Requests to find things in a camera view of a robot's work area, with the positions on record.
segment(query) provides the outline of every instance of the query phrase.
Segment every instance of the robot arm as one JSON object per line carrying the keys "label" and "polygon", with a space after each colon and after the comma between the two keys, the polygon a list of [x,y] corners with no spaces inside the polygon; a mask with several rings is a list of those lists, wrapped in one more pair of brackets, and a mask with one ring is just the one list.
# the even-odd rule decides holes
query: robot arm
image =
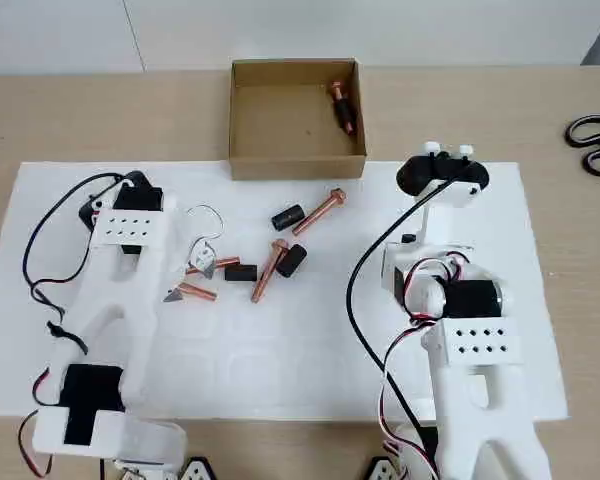
{"label": "robot arm", "polygon": [[[502,280],[470,262],[471,247],[449,244],[454,210],[479,197],[488,172],[475,162],[466,168],[473,151],[468,146],[461,147],[459,159],[436,143],[425,149],[426,155],[412,157],[397,175],[401,189],[416,200],[463,164],[465,173],[426,204],[422,227],[406,238],[410,242],[387,244],[382,284],[414,325],[435,322],[422,345],[436,408],[439,478],[473,479],[479,452],[490,445],[499,465],[487,468],[489,480],[501,478],[500,471],[508,478],[550,480],[529,408],[511,295]],[[477,378],[484,388],[476,396]],[[409,436],[408,429],[401,433]],[[401,449],[400,460],[409,478],[431,478],[410,447]]]}
{"label": "robot arm", "polygon": [[54,405],[40,409],[33,446],[42,453],[175,471],[184,460],[184,431],[126,409],[143,398],[160,306],[185,276],[192,238],[186,213],[175,197],[132,172],[88,202],[80,217],[93,228],[89,259],[62,328],[88,346],[107,323],[123,321],[130,354],[124,371],[79,363],[81,347],[57,339],[44,384]]}

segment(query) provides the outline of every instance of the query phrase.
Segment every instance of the cardboard box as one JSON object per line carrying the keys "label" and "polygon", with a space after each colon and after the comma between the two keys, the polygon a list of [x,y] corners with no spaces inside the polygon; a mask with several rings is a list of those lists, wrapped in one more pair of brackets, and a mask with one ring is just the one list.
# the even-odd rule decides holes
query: cardboard box
{"label": "cardboard box", "polygon": [[[357,131],[338,125],[328,87],[344,82]],[[229,162],[234,180],[358,178],[367,147],[352,59],[239,60],[231,71]]]}

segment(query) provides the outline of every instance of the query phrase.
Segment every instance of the copper bolt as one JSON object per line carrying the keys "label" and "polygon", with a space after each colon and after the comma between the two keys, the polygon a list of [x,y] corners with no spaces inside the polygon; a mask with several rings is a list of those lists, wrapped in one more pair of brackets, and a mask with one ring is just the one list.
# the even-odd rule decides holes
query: copper bolt
{"label": "copper bolt", "polygon": [[329,90],[331,90],[331,95],[333,95],[334,100],[342,100],[344,98],[342,95],[342,82],[332,82]]}
{"label": "copper bolt", "polygon": [[[344,95],[342,94],[342,82],[336,80],[332,82],[329,86],[329,90],[331,91],[331,96],[333,97],[334,102],[339,102],[344,99]],[[344,125],[342,125],[344,131],[347,135],[351,135],[353,133],[353,124],[350,121],[344,120]]]}
{"label": "copper bolt", "polygon": [[262,275],[256,283],[256,287],[253,290],[253,295],[251,295],[251,301],[253,303],[258,303],[260,301],[260,297],[264,293],[264,289],[267,287],[267,283],[271,279],[271,275],[273,275],[273,270],[276,268],[278,262],[284,257],[285,253],[289,249],[289,244],[286,240],[282,238],[277,239],[275,242],[271,244],[272,250],[271,255],[269,255],[269,260],[267,260],[267,264],[262,271]]}
{"label": "copper bolt", "polygon": [[196,297],[204,298],[205,300],[209,300],[210,302],[215,302],[218,297],[217,293],[210,292],[209,290],[205,290],[204,288],[196,287],[195,285],[191,285],[190,283],[181,283],[178,285],[178,290],[187,295],[195,295]]}
{"label": "copper bolt", "polygon": [[[238,263],[240,263],[240,257],[221,258],[220,260],[216,260],[215,268],[224,268],[229,265],[237,265]],[[192,273],[200,273],[200,270],[195,267],[188,268],[187,275],[191,275]]]}
{"label": "copper bolt", "polygon": [[344,193],[342,189],[336,188],[335,190],[331,190],[329,198],[327,198],[322,205],[311,212],[311,215],[296,225],[296,227],[292,230],[293,234],[296,236],[300,235],[333,207],[336,205],[342,205],[346,198],[347,194]]}

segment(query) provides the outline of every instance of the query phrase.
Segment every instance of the wooden desk surface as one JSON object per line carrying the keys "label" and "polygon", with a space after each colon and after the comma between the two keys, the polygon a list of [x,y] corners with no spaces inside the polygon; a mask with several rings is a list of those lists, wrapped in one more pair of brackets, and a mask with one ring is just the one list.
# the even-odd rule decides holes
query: wooden desk surface
{"label": "wooden desk surface", "polygon": [[[362,84],[373,158],[436,139],[521,164],[573,417],[538,430],[554,478],[600,478],[600,179],[561,137],[568,121],[600,112],[600,67],[364,69]],[[228,91],[227,72],[0,77],[0,223],[21,161],[226,158]],[[0,419],[0,479],[30,478],[16,425]],[[379,452],[372,424],[187,427],[191,452],[225,480],[353,480]],[[95,478],[97,465],[62,459],[64,474]]]}

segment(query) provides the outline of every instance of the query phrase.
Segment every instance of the white foam board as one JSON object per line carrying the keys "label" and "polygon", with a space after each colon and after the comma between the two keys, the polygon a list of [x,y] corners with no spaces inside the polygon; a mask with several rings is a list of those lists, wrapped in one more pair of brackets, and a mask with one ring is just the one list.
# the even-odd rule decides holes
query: white foam board
{"label": "white foam board", "polygon": [[[197,298],[165,303],[155,338],[147,398],[138,413],[182,418],[371,420],[380,372],[357,342],[345,313],[345,288],[359,256],[413,200],[395,185],[401,162],[368,162],[360,180],[232,182],[226,162],[54,164],[25,163],[18,173],[0,236],[0,415],[34,408],[33,379],[46,366],[53,340],[45,322],[52,312],[32,302],[21,275],[30,232],[53,203],[97,171],[143,170],[151,181],[176,191],[184,205],[206,203],[223,216],[226,231],[215,242],[219,256],[243,263],[265,262],[270,242],[290,241],[270,217],[302,204],[310,210],[335,186],[348,199],[298,241],[309,254],[291,279],[274,278],[263,300],[249,301],[252,285],[216,275],[197,283],[218,292],[215,303]],[[516,164],[487,164],[491,183],[469,207],[458,210],[454,243],[475,247],[474,262],[505,279],[515,295],[528,389],[536,419],[567,415],[564,387],[546,308],[542,276]],[[70,273],[84,252],[87,232],[77,218],[76,198],[49,223],[31,257],[34,277]],[[416,215],[399,229],[414,232]],[[406,327],[391,294],[380,286],[378,251],[356,284],[354,309],[378,352]],[[48,287],[48,295],[70,305],[79,281]],[[91,345],[94,362],[124,365],[122,322]],[[394,373],[417,415],[435,418],[428,362],[417,338],[392,360]],[[388,415],[402,418],[389,401]]]}

